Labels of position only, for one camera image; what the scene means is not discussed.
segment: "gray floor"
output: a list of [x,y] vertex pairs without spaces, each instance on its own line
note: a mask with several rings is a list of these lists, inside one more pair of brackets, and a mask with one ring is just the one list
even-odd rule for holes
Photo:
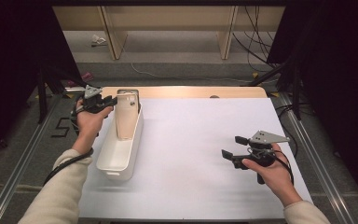
[[[228,60],[220,59],[220,52],[215,33],[212,32],[130,32],[120,60],[112,61],[107,47],[92,48],[92,35],[103,36],[103,32],[65,32],[81,73],[91,72],[94,79],[90,82],[100,86],[239,86],[253,79],[255,71],[247,60],[247,54],[235,41],[232,41]],[[249,40],[242,33],[237,37],[249,45]],[[271,42],[263,34],[266,42]],[[252,50],[263,56],[260,47],[253,44]],[[256,58],[249,62],[260,70],[270,68]],[[268,92],[274,91],[274,80],[264,83]],[[18,121],[12,126],[6,140],[8,147],[0,148],[0,192],[15,168],[21,153],[36,128],[38,121],[38,102],[34,93],[29,99],[29,108],[24,107]],[[275,107],[282,105],[281,98],[270,98]],[[55,127],[60,118],[68,117],[72,99],[62,98],[55,108],[43,137],[25,170],[21,181],[7,205],[0,223],[17,223],[26,208],[37,194],[49,173],[55,159],[76,139],[73,130],[66,137],[52,138],[54,134],[64,134],[64,130]],[[312,114],[311,108],[304,106],[302,122],[306,127],[312,143],[322,158],[335,186],[349,207],[355,223],[358,223],[358,187],[351,178],[340,158],[333,155],[328,135]],[[282,124],[290,133],[295,133],[287,116],[282,117]],[[69,127],[64,120],[62,126]],[[314,203],[326,214],[331,223],[339,223],[337,215],[326,196],[322,185],[312,168],[304,147],[299,144],[296,162],[305,179]],[[99,223],[97,220],[83,220],[79,223]],[[284,221],[263,221],[260,223],[284,223]]]

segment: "sleeve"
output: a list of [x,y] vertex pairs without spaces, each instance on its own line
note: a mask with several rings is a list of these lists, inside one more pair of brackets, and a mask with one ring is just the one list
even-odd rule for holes
[[[54,168],[80,154],[66,150]],[[36,195],[19,223],[77,223],[83,184],[92,158],[77,161],[59,171]]]
[[321,210],[307,201],[292,203],[284,208],[283,213],[288,224],[330,223]]

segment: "fleece sleeve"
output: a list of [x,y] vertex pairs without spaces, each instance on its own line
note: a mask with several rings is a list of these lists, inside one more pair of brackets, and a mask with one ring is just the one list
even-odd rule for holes
[[[79,153],[66,150],[57,159],[54,168]],[[53,176],[36,195],[19,223],[77,223],[83,184],[92,158],[77,161]]]
[[307,201],[292,203],[283,210],[288,224],[327,224],[327,217],[315,205]]

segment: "person's right arm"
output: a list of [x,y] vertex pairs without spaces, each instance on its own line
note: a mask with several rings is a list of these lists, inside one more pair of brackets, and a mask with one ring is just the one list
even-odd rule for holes
[[[276,156],[287,164],[278,144],[272,144]],[[259,173],[266,185],[280,199],[284,206],[284,217],[289,224],[330,223],[326,216],[312,203],[303,201],[290,179],[289,172],[275,161],[269,167],[263,167],[254,161],[244,159],[242,163],[249,169]]]

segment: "person's right hand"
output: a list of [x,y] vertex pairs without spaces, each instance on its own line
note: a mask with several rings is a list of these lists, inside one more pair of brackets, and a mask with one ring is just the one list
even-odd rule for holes
[[[288,163],[278,144],[273,143],[272,149],[279,151],[275,152],[277,158],[286,164]],[[255,161],[248,159],[244,159],[242,163],[263,177],[266,185],[281,200],[283,206],[302,201],[292,184],[289,172],[278,161],[275,161],[269,167],[260,166]]]

